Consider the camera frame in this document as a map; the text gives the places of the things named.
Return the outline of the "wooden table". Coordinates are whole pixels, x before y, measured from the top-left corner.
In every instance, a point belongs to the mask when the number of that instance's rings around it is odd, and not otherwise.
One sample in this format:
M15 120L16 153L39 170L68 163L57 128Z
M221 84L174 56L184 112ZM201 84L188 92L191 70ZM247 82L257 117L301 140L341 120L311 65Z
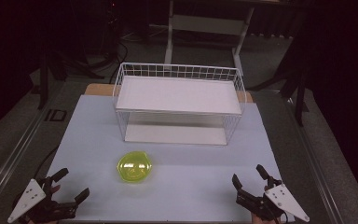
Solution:
M100 95L100 96L109 96L113 94L114 84L103 84L103 83L91 83L85 90L85 95ZM240 103L252 103L253 97L249 92L241 94L237 93Z

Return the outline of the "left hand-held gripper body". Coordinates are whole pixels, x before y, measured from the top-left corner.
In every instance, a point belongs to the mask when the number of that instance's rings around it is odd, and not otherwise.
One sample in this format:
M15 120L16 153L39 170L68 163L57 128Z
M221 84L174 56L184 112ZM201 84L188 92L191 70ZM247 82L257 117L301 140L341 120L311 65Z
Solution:
M57 203L51 200L57 178L46 177L36 180L32 178L27 187L14 203L14 208L7 218L8 224L19 221L28 224L29 221L49 223L76 216L76 203Z

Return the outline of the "pale grey table cover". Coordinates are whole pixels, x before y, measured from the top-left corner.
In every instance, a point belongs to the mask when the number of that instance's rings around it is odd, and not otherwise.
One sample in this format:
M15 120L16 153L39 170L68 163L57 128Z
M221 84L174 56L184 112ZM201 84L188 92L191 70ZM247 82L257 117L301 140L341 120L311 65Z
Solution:
M131 184L120 178L117 163L134 150L148 155L152 171L144 181ZM69 170L54 196L58 202L89 189L76 211L76 223L244 223L250 214L236 203L232 178L238 177L254 196L262 195L266 183L257 165L275 178L281 176L255 104L246 106L224 147L139 144L122 140L110 97L83 95L49 170Z

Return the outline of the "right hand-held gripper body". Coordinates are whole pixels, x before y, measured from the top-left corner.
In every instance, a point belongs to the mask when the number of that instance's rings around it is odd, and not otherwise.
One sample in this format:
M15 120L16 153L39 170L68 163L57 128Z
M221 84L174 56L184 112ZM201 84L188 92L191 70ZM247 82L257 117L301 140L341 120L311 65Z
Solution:
M244 189L237 191L236 203L256 214L262 220L276 220L282 215L293 215L310 221L301 205L281 180L270 177L262 196L256 197Z

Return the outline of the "black stand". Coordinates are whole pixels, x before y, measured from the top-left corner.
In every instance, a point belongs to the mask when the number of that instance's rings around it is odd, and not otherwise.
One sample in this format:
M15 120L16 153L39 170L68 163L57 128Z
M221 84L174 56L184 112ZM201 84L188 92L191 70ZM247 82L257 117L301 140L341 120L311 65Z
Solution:
M280 94L282 98L290 98L296 91L295 119L302 127L302 111L306 89L306 78L310 70L310 56L307 53L307 43L301 38L293 39L288 50L285 52L274 76L260 84L249 87L248 91L260 91L266 87L285 80Z
M61 51L53 50L43 52L40 55L39 84L34 88L36 93L40 96L38 109L42 109L48 102L48 74L52 74L56 80L65 81L68 77L65 67L68 66L74 68L83 76L103 79L102 76L92 72L92 69L106 66L109 61L110 57L98 63L83 64Z

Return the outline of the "yellow-green translucent bowl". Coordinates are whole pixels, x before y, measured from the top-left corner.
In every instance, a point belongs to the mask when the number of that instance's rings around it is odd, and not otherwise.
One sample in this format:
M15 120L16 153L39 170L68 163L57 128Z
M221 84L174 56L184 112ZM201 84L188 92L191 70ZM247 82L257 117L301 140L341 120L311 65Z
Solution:
M117 163L118 175L128 183L142 182L149 176L152 168L152 162L144 151L131 151Z

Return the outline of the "metal floor rail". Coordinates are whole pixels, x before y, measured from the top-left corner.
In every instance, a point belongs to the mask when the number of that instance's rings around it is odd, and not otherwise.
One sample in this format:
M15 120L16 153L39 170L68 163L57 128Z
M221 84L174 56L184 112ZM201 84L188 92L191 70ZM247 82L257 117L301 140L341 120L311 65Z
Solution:
M27 93L0 121L0 194L61 90L53 87L41 109L38 95Z
M291 98L282 99L292 121L295 124L297 134L299 135L300 142L305 148L306 160L310 168L310 173L315 182L316 188L321 196L322 202L326 213L330 219L331 224L344 224L341 214L337 209L336 202L331 194L331 191L327 185L325 176L323 174L320 163L317 160L316 154L314 153L311 142L308 138L307 132L303 127L300 127L295 118L295 104Z

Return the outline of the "person's right hand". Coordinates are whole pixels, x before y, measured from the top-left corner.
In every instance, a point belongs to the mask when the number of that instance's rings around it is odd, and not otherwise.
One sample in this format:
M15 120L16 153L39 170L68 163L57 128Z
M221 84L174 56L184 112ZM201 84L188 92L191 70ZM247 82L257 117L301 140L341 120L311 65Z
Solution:
M252 214L252 224L282 224L279 219L276 220L262 220L256 214Z

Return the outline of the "white metal desk frame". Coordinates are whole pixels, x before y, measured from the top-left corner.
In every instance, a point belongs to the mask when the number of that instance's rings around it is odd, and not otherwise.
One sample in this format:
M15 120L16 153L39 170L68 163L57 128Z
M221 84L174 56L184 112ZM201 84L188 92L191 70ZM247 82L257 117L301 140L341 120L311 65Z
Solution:
M254 7L249 7L243 21L217 19L199 16L188 16L175 14L173 12L174 0L169 1L168 17L168 40L165 51L165 63L172 62L173 31L202 32L219 35L236 35L239 38L238 45L232 49L231 54L235 67L243 73L241 64L241 48L250 26L251 18L254 14Z

